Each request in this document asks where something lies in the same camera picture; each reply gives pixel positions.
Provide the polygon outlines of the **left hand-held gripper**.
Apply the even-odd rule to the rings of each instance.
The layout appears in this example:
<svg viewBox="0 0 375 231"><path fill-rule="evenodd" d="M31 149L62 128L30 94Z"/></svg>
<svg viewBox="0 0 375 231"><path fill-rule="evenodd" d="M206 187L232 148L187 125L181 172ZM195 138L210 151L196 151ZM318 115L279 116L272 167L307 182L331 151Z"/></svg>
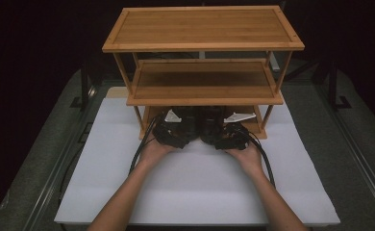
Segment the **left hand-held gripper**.
<svg viewBox="0 0 375 231"><path fill-rule="evenodd" d="M156 140L164 145L183 149L189 140L181 131L182 119L172 109L161 114L153 129Z"/></svg>

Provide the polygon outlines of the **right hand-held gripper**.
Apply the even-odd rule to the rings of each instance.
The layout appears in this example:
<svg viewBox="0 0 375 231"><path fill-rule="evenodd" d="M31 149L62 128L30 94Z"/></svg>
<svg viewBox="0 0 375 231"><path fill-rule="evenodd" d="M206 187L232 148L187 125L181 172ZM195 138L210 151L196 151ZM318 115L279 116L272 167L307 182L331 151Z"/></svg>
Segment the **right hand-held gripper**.
<svg viewBox="0 0 375 231"><path fill-rule="evenodd" d="M245 149L247 144L252 140L252 137L250 136L249 130L241 123L244 120L256 117L254 113L233 113L225 118L225 125L223 126L220 137L214 142L214 147L216 149Z"/></svg>

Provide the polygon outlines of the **wooden shoe rack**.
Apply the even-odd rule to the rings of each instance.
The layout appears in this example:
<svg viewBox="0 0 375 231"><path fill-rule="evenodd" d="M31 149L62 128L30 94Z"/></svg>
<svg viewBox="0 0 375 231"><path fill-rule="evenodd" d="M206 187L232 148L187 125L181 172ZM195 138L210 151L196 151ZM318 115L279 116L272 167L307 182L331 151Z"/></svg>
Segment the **wooden shoe rack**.
<svg viewBox="0 0 375 231"><path fill-rule="evenodd" d="M123 80L142 131L172 106L223 106L249 114L245 127L263 139L284 102L271 56L304 47L277 6L217 6L125 8L102 49L134 58L135 73Z"/></svg>

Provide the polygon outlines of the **person's left hand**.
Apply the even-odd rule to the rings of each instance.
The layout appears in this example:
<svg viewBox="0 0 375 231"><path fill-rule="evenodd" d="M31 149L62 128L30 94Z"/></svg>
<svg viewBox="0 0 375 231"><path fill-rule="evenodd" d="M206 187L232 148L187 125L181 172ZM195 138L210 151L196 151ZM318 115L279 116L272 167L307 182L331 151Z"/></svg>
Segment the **person's left hand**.
<svg viewBox="0 0 375 231"><path fill-rule="evenodd" d="M175 147L159 143L150 134L147 142L142 147L142 151L137 162L137 167L153 168L168 153L175 150Z"/></svg>

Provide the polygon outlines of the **person's right hand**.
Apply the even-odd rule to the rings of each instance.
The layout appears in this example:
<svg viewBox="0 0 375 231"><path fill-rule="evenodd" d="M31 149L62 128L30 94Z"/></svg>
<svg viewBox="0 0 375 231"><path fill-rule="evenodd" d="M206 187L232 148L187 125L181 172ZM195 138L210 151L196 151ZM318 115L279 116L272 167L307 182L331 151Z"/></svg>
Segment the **person's right hand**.
<svg viewBox="0 0 375 231"><path fill-rule="evenodd" d="M226 149L240 164L244 172L250 176L260 176L263 173L261 153L259 149L250 143L245 149Z"/></svg>

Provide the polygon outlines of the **white table mat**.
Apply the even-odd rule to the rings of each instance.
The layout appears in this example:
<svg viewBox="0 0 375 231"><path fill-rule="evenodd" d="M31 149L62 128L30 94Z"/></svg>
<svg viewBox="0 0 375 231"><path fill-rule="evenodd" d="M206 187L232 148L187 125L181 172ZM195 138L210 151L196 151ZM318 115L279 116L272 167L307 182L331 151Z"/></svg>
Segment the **white table mat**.
<svg viewBox="0 0 375 231"><path fill-rule="evenodd" d="M55 220L88 224L126 179L139 124L123 97L103 99ZM287 105L272 111L262 141L278 192L309 226L339 218L294 126ZM264 225L263 206L238 162L196 140L149 174L131 218L138 225Z"/></svg>

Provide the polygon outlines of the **black metal stand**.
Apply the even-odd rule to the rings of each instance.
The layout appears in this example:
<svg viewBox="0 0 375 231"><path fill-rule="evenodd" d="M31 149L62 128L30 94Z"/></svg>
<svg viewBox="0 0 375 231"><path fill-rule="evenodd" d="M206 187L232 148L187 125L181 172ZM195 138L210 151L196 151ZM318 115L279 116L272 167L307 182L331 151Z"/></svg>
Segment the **black metal stand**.
<svg viewBox="0 0 375 231"><path fill-rule="evenodd" d="M338 89L338 69L334 61L329 65L329 83L328 83L328 101L330 106L335 110L351 109L351 105L345 96L337 95Z"/></svg>
<svg viewBox="0 0 375 231"><path fill-rule="evenodd" d="M84 111L88 106L90 99L90 91L92 88L92 79L91 79L91 64L90 61L84 61L80 70L80 88L81 94L76 96L71 104L71 108L79 108L81 111Z"/></svg>

